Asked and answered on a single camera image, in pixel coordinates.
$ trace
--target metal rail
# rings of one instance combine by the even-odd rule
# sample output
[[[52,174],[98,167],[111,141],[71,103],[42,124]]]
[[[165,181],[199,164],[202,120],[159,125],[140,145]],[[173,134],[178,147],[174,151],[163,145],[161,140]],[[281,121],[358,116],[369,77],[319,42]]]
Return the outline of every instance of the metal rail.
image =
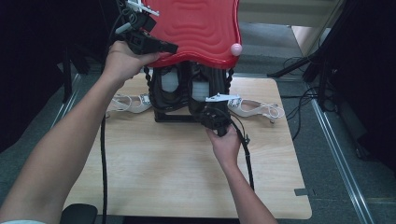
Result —
[[[332,156],[334,157],[340,175],[344,180],[346,190],[353,206],[355,207],[359,220],[364,224],[374,224],[375,221],[373,216],[369,210],[369,207],[367,206],[363,194],[361,193],[359,184],[349,168],[344,153],[338,144],[337,138],[334,134],[334,131],[332,130],[332,126],[327,118],[326,113],[321,111],[317,101],[312,101],[312,106],[314,107],[320,126],[324,132],[327,142],[329,143]]]

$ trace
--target left hand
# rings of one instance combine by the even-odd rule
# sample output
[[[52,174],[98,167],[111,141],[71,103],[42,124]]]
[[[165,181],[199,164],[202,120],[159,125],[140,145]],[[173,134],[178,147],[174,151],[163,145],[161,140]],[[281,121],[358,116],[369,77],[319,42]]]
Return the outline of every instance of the left hand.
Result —
[[[136,55],[129,49],[126,42],[116,41],[108,51],[104,75],[112,76],[124,83],[137,75],[142,66],[157,61],[159,57],[159,53]]]

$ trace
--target person's arm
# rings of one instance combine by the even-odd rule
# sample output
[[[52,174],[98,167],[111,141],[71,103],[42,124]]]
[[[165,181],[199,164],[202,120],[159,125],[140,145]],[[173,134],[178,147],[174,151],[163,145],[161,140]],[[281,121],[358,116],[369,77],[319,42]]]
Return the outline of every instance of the person's arm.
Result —
[[[59,223],[112,97],[141,66],[157,59],[158,54],[136,56],[125,42],[114,43],[99,80],[35,146],[0,209],[0,222]]]
[[[236,130],[230,125],[227,134],[218,137],[212,130],[206,129],[212,142],[213,151],[221,169],[227,177],[236,212],[241,223],[277,223],[274,216],[252,190],[237,164],[241,142]]]

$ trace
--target right hand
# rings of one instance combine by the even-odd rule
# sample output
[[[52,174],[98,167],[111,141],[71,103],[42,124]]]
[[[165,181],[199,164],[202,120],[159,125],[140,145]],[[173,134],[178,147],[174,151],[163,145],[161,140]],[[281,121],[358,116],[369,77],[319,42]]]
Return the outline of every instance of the right hand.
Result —
[[[233,125],[229,125],[227,133],[218,137],[212,130],[205,129],[207,136],[213,145],[213,152],[218,159],[222,169],[237,167],[237,158],[241,141]]]

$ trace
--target gray floor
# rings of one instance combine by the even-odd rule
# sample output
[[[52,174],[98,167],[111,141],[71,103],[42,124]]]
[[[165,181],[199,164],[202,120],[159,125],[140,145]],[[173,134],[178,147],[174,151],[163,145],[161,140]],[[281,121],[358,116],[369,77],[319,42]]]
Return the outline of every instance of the gray floor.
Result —
[[[241,23],[240,28],[244,52],[235,67],[236,76],[266,77],[265,74],[282,69],[288,58],[302,56],[288,26]],[[276,80],[281,95],[303,94],[307,87],[301,80],[302,72],[293,71],[292,75]],[[75,84],[79,86],[79,92],[76,94],[75,102],[97,78],[96,70],[91,71],[88,76],[76,79]],[[33,146],[57,118],[62,98],[63,93],[60,89],[33,120],[20,141],[0,154],[0,202],[4,200]],[[297,104],[298,99],[283,100],[287,113]],[[380,162],[358,159],[353,142],[341,119],[334,113],[328,113],[326,116],[331,121],[338,143],[368,203],[375,223],[396,223],[396,180],[393,173]],[[297,131],[297,119],[290,120],[289,126],[291,134],[294,134]],[[302,129],[294,141],[294,146],[305,186],[310,192],[308,197],[313,216],[308,220],[282,219],[279,223],[361,223],[312,104],[302,109]],[[122,217],[108,219],[108,223],[121,222]]]

